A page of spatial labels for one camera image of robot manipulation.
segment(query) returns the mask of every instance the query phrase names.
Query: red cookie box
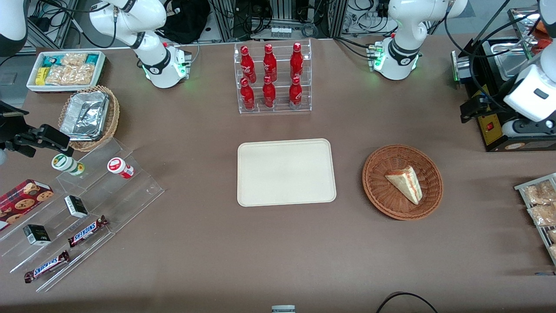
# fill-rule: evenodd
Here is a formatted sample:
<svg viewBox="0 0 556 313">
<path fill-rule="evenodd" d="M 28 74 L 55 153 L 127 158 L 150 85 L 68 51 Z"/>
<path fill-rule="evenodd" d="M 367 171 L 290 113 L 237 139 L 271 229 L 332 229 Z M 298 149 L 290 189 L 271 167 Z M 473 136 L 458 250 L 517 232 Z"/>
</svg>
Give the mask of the red cookie box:
<svg viewBox="0 0 556 313">
<path fill-rule="evenodd" d="M 49 185 L 31 179 L 17 185 L 0 197 L 0 231 L 53 195 Z"/>
</svg>

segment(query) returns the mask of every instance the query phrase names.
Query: black backpack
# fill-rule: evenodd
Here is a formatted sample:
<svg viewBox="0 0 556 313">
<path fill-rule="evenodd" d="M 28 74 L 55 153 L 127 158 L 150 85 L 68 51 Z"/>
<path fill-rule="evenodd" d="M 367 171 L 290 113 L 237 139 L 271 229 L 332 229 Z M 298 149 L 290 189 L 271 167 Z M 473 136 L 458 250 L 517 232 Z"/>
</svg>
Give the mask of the black backpack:
<svg viewBox="0 0 556 313">
<path fill-rule="evenodd" d="M 208 0 L 167 0 L 166 23 L 156 33 L 185 45 L 201 37 L 210 14 Z"/>
</svg>

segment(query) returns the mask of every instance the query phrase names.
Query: red label bottle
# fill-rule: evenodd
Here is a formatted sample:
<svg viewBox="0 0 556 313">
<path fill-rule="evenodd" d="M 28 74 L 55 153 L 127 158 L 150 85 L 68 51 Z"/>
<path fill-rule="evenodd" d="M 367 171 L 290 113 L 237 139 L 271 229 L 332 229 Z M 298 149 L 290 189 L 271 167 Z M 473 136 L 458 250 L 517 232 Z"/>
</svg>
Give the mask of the red label bottle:
<svg viewBox="0 0 556 313">
<path fill-rule="evenodd" d="M 301 44 L 294 43 L 294 53 L 290 59 L 290 76 L 293 79 L 295 76 L 301 77 L 303 74 L 303 55 L 301 54 Z"/>
<path fill-rule="evenodd" d="M 269 75 L 265 76 L 265 85 L 262 87 L 262 94 L 265 96 L 265 106 L 272 109 L 276 102 L 276 88 Z"/>
<path fill-rule="evenodd" d="M 262 63 L 265 66 L 265 75 L 270 76 L 272 81 L 276 81 L 278 79 L 278 68 L 276 66 L 276 56 L 274 56 L 272 52 L 271 44 L 265 45 L 265 58 Z"/>
<path fill-rule="evenodd" d="M 254 84 L 257 81 L 255 74 L 255 63 L 253 58 L 249 55 L 249 49 L 246 46 L 240 48 L 241 51 L 241 71 L 250 83 Z"/>
<path fill-rule="evenodd" d="M 253 111 L 255 109 L 255 94 L 253 93 L 253 89 L 249 86 L 249 81 L 245 77 L 241 78 L 240 83 L 241 100 L 244 103 L 245 110 Z"/>
<path fill-rule="evenodd" d="M 301 106 L 301 94 L 303 93 L 303 89 L 299 85 L 299 76 L 294 76 L 291 83 L 290 108 L 292 108 L 292 110 L 297 110 Z"/>
</svg>

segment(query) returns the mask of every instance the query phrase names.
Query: aluminum foil container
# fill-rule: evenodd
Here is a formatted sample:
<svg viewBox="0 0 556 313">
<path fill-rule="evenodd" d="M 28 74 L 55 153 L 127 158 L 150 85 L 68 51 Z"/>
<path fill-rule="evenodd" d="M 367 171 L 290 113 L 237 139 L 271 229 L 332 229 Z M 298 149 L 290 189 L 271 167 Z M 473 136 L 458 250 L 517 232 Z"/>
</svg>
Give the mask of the aluminum foil container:
<svg viewBox="0 0 556 313">
<path fill-rule="evenodd" d="M 96 141 L 102 137 L 110 97 L 102 91 L 73 95 L 60 131 L 71 141 Z"/>
</svg>

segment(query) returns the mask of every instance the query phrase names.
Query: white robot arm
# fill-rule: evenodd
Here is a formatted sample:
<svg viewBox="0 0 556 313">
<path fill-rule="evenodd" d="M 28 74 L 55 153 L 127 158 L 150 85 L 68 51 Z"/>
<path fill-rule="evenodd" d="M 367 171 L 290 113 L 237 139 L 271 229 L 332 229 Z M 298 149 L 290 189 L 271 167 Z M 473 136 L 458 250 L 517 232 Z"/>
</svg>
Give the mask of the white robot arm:
<svg viewBox="0 0 556 313">
<path fill-rule="evenodd" d="M 0 0 L 0 56 L 12 56 L 24 46 L 28 5 L 29 0 Z M 130 46 L 155 86 L 172 87 L 188 77 L 191 55 L 166 47 L 153 31 L 166 22 L 166 10 L 159 0 L 107 0 L 91 10 L 95 11 L 90 13 L 94 27 Z M 83 32 L 74 19 L 72 22 Z"/>
<path fill-rule="evenodd" d="M 393 38 L 375 44 L 374 70 L 387 79 L 402 80 L 417 62 L 427 37 L 424 21 L 439 21 L 460 15 L 468 0 L 390 0 L 388 14 L 398 23 Z"/>
<path fill-rule="evenodd" d="M 556 38 L 556 2 L 541 0 L 540 17 L 551 38 Z M 519 73 L 504 102 L 533 122 L 556 110 L 556 44 L 552 42 Z"/>
</svg>

